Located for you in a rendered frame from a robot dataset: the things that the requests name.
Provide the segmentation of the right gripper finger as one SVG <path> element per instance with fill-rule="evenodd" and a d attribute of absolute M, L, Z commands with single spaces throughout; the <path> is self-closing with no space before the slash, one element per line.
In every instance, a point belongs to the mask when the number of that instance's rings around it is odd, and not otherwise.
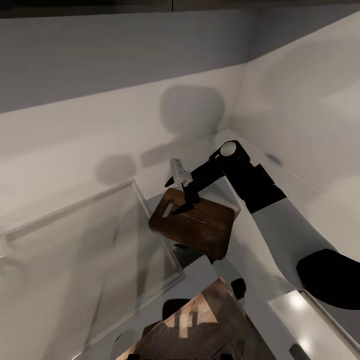
<path fill-rule="evenodd" d="M 181 207 L 179 207 L 177 210 L 175 210 L 174 212 L 172 212 L 172 215 L 179 215 L 188 211 L 191 211 L 194 209 L 194 204 L 187 201 L 186 197 L 185 197 L 185 204 L 182 205 Z"/>
<path fill-rule="evenodd" d="M 170 178 L 170 180 L 165 184 L 165 187 L 169 187 L 171 186 L 172 184 L 174 184 L 174 180 L 173 180 L 173 177 Z"/>

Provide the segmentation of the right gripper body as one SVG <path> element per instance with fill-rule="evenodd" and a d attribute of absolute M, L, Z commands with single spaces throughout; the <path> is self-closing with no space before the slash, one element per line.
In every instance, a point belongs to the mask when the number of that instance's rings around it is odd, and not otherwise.
<path fill-rule="evenodd" d="M 206 187 L 212 184 L 206 175 L 204 174 L 202 167 L 198 167 L 191 172 L 193 181 L 190 182 L 187 186 L 184 186 L 182 183 L 182 188 L 186 197 L 186 200 L 195 205 L 201 202 L 198 192 L 202 191 Z"/>

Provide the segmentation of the cutting board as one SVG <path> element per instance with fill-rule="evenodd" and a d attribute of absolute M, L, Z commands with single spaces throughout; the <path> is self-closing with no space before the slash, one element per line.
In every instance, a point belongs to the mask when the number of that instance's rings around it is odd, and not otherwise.
<path fill-rule="evenodd" d="M 172 213 L 183 206 L 185 192 L 174 187 L 164 196 L 148 221 L 149 227 L 161 234 L 222 259 L 228 251 L 235 211 L 225 205 L 199 197 L 200 203 L 181 214 Z M 162 217 L 169 201 L 174 204 L 166 217 Z"/>

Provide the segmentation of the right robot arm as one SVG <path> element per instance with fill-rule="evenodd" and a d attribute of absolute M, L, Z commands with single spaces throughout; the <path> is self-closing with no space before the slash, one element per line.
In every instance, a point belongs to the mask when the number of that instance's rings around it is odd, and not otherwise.
<path fill-rule="evenodd" d="M 238 140 L 225 142 L 192 172 L 172 158 L 172 177 L 182 185 L 179 215 L 201 202 L 198 192 L 226 176 L 259 228 L 278 269 L 297 289 L 308 291 L 360 346 L 360 263 L 342 254 L 299 212 L 275 185 L 267 169 L 253 166 Z"/>

